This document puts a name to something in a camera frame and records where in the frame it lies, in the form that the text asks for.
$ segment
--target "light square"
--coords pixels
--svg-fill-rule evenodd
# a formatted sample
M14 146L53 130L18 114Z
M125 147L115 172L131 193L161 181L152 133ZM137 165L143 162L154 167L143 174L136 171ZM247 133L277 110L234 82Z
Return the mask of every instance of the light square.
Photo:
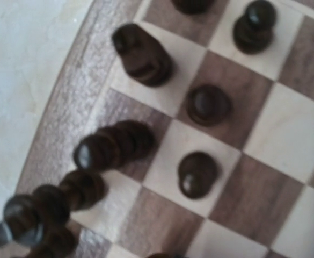
M178 187L178 165L191 152L208 153L221 166L221 175L211 192L199 200L185 197ZM144 185L161 196L207 217L240 157L240 151L188 125L174 120L166 133Z
M273 249L290 258L314 258L313 188L307 187L303 191Z
M212 221L202 224L187 257L264 258L267 248Z
M244 152L306 183L314 172L314 101L275 84Z
M212 38L209 48L228 59L250 68L271 80L277 80L290 48L295 40L303 20L303 14L271 0L277 10L277 21L274 27L274 39L271 45L256 55L240 52L233 41L235 21L244 13L251 0L231 0Z
M102 175L108 186L106 197L89 210L73 213L72 219L109 241L116 242L141 185L115 170Z
M139 256L132 254L130 251L119 245L112 244L106 258L138 258Z

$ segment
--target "dark square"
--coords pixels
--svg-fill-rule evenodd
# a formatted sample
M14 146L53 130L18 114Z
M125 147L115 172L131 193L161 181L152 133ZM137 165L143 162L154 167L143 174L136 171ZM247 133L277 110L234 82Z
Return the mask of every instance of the dark square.
M300 182L243 155L210 219L270 246L302 186Z
M190 16L175 9L171 0L152 0L144 20L195 43L207 46L227 2L227 0L214 1L206 13Z
M184 255L202 218L143 188L123 223L119 244L140 256Z
M242 149L270 92L272 81L208 51L191 89L203 84L215 85L229 96L233 104L232 114L218 125L203 127L189 118L183 102L178 119Z
M314 100L313 19L305 18L279 81Z

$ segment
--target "wooden chessboard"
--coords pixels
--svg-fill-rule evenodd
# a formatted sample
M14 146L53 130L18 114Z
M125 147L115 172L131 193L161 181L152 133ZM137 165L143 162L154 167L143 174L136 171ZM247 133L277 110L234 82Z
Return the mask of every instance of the wooden chessboard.
M248 2L217 0L194 17L169 0L93 2L18 192L57 183L72 167L75 144L99 126L144 121L159 146L146 160L104 173L107 198L72 217L83 226L74 257L314 258L314 1L272 0L275 39L254 56L232 41ZM111 46L113 30L132 20L173 57L176 73L161 88L132 81ZM186 92L201 83L233 101L234 113L220 125L203 128L185 112ZM201 200L185 198L177 185L178 163L192 151L221 164Z

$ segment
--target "dark wooden chess piece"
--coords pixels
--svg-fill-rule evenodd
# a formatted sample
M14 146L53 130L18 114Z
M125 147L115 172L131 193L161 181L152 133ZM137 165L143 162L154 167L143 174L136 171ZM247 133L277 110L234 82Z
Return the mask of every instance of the dark wooden chess piece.
M178 167L179 188L190 199L207 195L218 178L218 166L206 153L194 152L182 159Z
M222 122L232 111L230 98L218 87L202 85L186 97L186 110L192 121L202 126Z
M233 39L237 48L245 54L257 54L265 50L273 39L276 9L266 0L250 3L245 13L236 21Z
M64 225L71 211L89 209L104 198L105 183L93 171L68 173L58 187L41 185L31 195L15 195L4 208L0 247L11 241L33 247L50 228Z
M162 44L136 24L126 24L112 35L126 73L149 87L161 86L172 75L172 60Z
M79 169L104 171L118 168L146 157L154 143L147 125L132 120L121 121L84 138L75 148L74 161Z
M51 231L46 239L31 249L24 258L65 258L77 247L75 236L65 227Z
M197 15L206 12L214 0L171 0L176 9L187 15Z

